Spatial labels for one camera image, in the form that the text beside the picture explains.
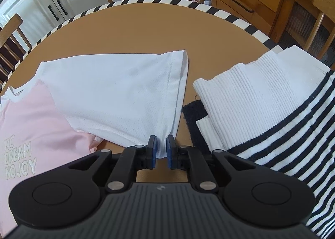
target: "round black disc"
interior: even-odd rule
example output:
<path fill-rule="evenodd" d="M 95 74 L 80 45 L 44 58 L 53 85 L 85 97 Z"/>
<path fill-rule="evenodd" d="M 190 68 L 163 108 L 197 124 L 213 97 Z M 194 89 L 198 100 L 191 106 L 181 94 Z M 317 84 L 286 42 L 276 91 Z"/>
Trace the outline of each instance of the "round black disc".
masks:
<path fill-rule="evenodd" d="M 57 228 L 89 216 L 100 202 L 100 191 L 87 172 L 60 168 L 19 183 L 8 202 L 18 224 Z"/>
<path fill-rule="evenodd" d="M 313 191 L 305 183 L 267 168 L 237 172 L 223 198 L 233 214 L 269 228 L 303 223 L 314 207 Z"/>

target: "striped table edge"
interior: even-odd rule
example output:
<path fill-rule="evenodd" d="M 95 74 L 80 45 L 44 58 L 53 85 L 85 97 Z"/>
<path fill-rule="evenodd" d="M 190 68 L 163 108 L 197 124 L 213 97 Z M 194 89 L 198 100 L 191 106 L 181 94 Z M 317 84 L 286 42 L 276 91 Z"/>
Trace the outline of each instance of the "striped table edge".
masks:
<path fill-rule="evenodd" d="M 46 34 L 43 38 L 41 38 L 36 44 L 34 44 L 32 46 L 31 49 L 29 49 L 29 51 L 27 53 L 24 54 L 24 56 L 20 59 L 20 61 L 17 62 L 17 64 L 15 65 L 15 68 L 9 73 L 8 78 L 3 82 L 1 88 L 0 88 L 0 92 L 2 91 L 2 89 L 5 87 L 6 82 L 8 81 L 8 79 L 11 77 L 11 75 L 13 74 L 13 72 L 15 71 L 15 69 L 20 65 L 20 63 L 23 61 L 23 59 L 26 58 L 26 56 L 37 46 L 39 45 L 44 39 L 46 39 L 48 36 L 50 36 L 52 33 L 56 32 L 58 29 L 62 28 L 63 26 L 69 24 L 70 22 L 73 22 L 81 17 L 84 17 L 88 14 L 91 14 L 93 12 L 99 11 L 99 10 L 103 10 L 109 7 L 115 7 L 115 6 L 119 6 L 119 5 L 126 5 L 126 4 L 138 4 L 138 3 L 160 3 L 160 4 L 170 4 L 170 5 L 177 5 L 177 6 L 183 6 L 183 7 L 189 7 L 189 8 L 193 8 L 196 10 L 200 10 L 203 12 L 206 12 L 208 14 L 212 14 L 216 17 L 219 17 L 221 19 L 224 19 L 236 26 L 238 26 L 239 28 L 241 28 L 242 30 L 244 30 L 245 32 L 248 32 L 250 35 L 252 35 L 253 37 L 255 37 L 256 39 L 258 39 L 262 44 L 264 44 L 269 50 L 274 51 L 276 54 L 282 51 L 282 48 L 276 44 L 274 41 L 272 41 L 267 35 L 265 35 L 263 32 L 261 32 L 260 30 L 258 30 L 256 27 L 254 27 L 253 25 L 247 23 L 246 21 L 228 13 L 225 12 L 223 10 L 217 9 L 215 7 L 211 7 L 208 5 L 204 5 L 204 4 L 200 4 L 197 2 L 192 2 L 192 1 L 188 1 L 188 0 L 124 0 L 124 1 L 116 1 L 110 4 L 104 4 L 92 9 L 89 9 L 88 11 L 85 11 L 81 14 L 78 14 L 76 16 L 74 16 L 73 18 L 63 22 L 62 24 L 58 25 L 57 27 L 55 27 L 53 30 L 51 30 L 48 34 Z"/>

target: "white ribbed fabric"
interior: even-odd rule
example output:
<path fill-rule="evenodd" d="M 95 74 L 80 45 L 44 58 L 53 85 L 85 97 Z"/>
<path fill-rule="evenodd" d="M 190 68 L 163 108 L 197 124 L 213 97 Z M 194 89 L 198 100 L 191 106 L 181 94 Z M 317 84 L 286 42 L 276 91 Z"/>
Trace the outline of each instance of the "white ribbed fabric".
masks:
<path fill-rule="evenodd" d="M 307 227 L 327 238 L 335 230 L 334 72 L 291 47 L 194 87 L 208 113 L 196 123 L 209 149 L 221 143 L 305 182 L 316 199 Z"/>
<path fill-rule="evenodd" d="M 208 116 L 205 116 L 204 118 L 196 121 L 195 123 L 197 124 L 201 135 L 204 137 L 210 151 L 213 151 L 215 149 L 224 150 L 220 137 L 217 134 Z"/>
<path fill-rule="evenodd" d="M 195 91 L 225 150 L 263 134 L 317 88 L 330 68 L 292 46 L 239 63 L 211 80 L 197 79 Z"/>

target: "black and white stripes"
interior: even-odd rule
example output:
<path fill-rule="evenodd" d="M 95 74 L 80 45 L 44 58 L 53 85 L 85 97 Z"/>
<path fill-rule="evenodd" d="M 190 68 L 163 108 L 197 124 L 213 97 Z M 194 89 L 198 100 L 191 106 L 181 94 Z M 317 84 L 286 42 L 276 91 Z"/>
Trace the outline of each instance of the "black and white stripes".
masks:
<path fill-rule="evenodd" d="M 307 226 L 326 238 L 335 228 L 335 77 L 330 71 L 291 115 L 228 152 L 294 176 L 312 188 Z"/>
<path fill-rule="evenodd" d="M 275 53 L 279 53 L 280 51 L 282 51 L 282 49 L 280 48 L 279 45 L 275 44 L 267 35 L 262 33 L 260 30 L 256 29 L 251 24 L 249 24 L 249 23 L 245 22 L 244 20 L 239 19 L 239 18 L 235 17 L 234 15 L 231 15 L 231 14 L 229 14 L 229 13 L 223 11 L 223 10 L 220 10 L 220 9 L 217 9 L 217 8 L 214 8 L 214 7 L 211 7 L 211 6 L 207 6 L 207 5 L 196 3 L 196 2 L 191 2 L 191 1 L 188 1 L 188 0 L 124 0 L 124 1 L 117 1 L 117 2 L 110 3 L 110 4 L 105 4 L 105 5 L 102 5 L 102 6 L 92 8 L 88 11 L 85 11 L 81 14 L 78 14 L 77 16 L 63 22 L 58 27 L 54 28 L 52 31 L 50 31 L 48 34 L 46 34 L 43 38 L 41 38 L 35 45 L 33 45 L 32 48 L 23 56 L 22 60 L 25 59 L 26 56 L 37 45 L 39 45 L 44 39 L 46 39 L 48 36 L 50 36 L 52 33 L 56 32 L 58 29 L 62 28 L 63 26 L 65 26 L 65 25 L 67 25 L 67 24 L 85 16 L 85 15 L 91 14 L 91 13 L 99 11 L 99 10 L 103 10 L 103 9 L 106 9 L 106 8 L 109 8 L 109 7 L 115 7 L 115 6 L 119 6 L 119 5 L 135 4 L 135 3 L 161 3 L 161 4 L 178 5 L 178 6 L 189 7 L 189 8 L 193 8 L 193 9 L 196 9 L 196 10 L 200 10 L 200 11 L 212 14 L 214 16 L 217 16 L 219 18 L 222 18 L 222 19 L 224 19 L 226 21 L 229 21 L 232 24 L 238 26 L 239 28 L 243 29 L 244 31 L 248 32 L 249 34 L 251 34 L 256 39 L 258 39 L 261 43 L 263 43 L 270 50 L 273 50 Z M 15 65 L 15 68 L 9 73 L 8 79 L 11 77 L 11 75 L 13 74 L 13 72 L 15 71 L 17 66 L 20 65 L 22 60 L 20 60 Z M 5 87 L 6 82 L 8 81 L 8 79 L 6 81 L 4 81 L 3 85 L 0 88 L 0 91 Z"/>

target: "metal screw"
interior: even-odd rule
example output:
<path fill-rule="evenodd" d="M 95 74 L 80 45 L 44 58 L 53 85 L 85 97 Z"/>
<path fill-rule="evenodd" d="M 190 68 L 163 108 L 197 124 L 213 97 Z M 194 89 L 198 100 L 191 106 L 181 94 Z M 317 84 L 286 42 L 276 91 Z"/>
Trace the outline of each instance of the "metal screw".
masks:
<path fill-rule="evenodd" d="M 125 185 L 121 181 L 112 181 L 107 184 L 107 187 L 111 190 L 121 190 Z"/>
<path fill-rule="evenodd" d="M 203 181 L 200 183 L 200 188 L 204 190 L 213 190 L 216 187 L 216 184 L 212 181 Z"/>

